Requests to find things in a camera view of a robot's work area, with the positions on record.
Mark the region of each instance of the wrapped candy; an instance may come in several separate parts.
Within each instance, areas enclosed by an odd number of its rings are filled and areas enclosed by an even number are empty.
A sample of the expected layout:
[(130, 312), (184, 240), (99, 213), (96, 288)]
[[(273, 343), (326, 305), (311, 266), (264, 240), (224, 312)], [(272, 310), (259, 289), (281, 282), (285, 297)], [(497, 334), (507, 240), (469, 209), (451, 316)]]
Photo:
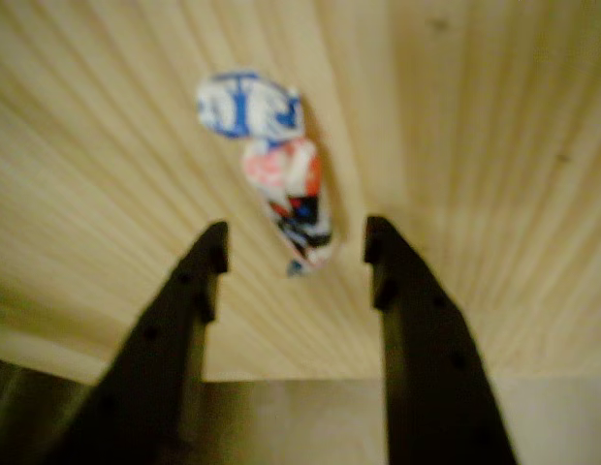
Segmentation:
[(242, 168), (295, 258), (288, 275), (308, 273), (332, 254), (332, 221), (316, 146), (304, 136), (298, 92), (254, 72), (202, 82), (200, 121), (230, 139), (249, 139)]

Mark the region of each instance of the light wood grain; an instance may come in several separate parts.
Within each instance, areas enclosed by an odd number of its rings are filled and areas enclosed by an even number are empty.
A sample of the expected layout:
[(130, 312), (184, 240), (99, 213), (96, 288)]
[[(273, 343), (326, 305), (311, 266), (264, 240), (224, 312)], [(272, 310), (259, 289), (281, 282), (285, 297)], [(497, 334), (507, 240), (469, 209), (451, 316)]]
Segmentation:
[[(201, 128), (202, 78), (304, 97), (343, 240), (288, 280)], [(498, 374), (601, 373), (601, 2), (0, 2), (0, 358), (93, 382), (204, 226), (231, 224), (211, 380), (375, 377), (367, 212)]]

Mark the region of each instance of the floor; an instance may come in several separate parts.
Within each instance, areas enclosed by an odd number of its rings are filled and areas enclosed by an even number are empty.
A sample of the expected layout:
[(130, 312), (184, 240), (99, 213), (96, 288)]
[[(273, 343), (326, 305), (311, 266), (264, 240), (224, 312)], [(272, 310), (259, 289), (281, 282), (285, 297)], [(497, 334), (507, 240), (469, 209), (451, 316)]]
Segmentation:
[[(601, 378), (493, 383), (522, 464), (601, 465)], [(87, 391), (0, 362), (0, 463), (37, 463)], [(207, 428), (187, 464), (385, 463), (378, 380), (214, 383), (205, 396)]]

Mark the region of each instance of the hole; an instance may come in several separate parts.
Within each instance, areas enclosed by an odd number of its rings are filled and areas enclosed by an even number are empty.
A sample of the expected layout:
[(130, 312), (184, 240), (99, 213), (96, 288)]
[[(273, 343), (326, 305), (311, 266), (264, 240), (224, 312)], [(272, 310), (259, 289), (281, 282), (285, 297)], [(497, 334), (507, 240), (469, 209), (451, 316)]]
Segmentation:
[(432, 303), (436, 308), (445, 308), (445, 305), (447, 305), (447, 300), (445, 300), (445, 297), (443, 297), (442, 295), (437, 295), (432, 300)]
[(106, 414), (112, 414), (117, 410), (117, 402), (112, 395), (103, 395), (102, 399), (100, 399), (100, 410)]
[(147, 339), (148, 341), (153, 341), (154, 339), (156, 339), (158, 337), (160, 330), (158, 329), (157, 326), (148, 326), (144, 331), (143, 331), (143, 337), (145, 339)]
[(462, 352), (453, 351), (449, 356), (449, 359), (452, 362), (452, 365), (454, 365), (454, 368), (457, 370), (463, 370), (466, 368), (466, 357)]

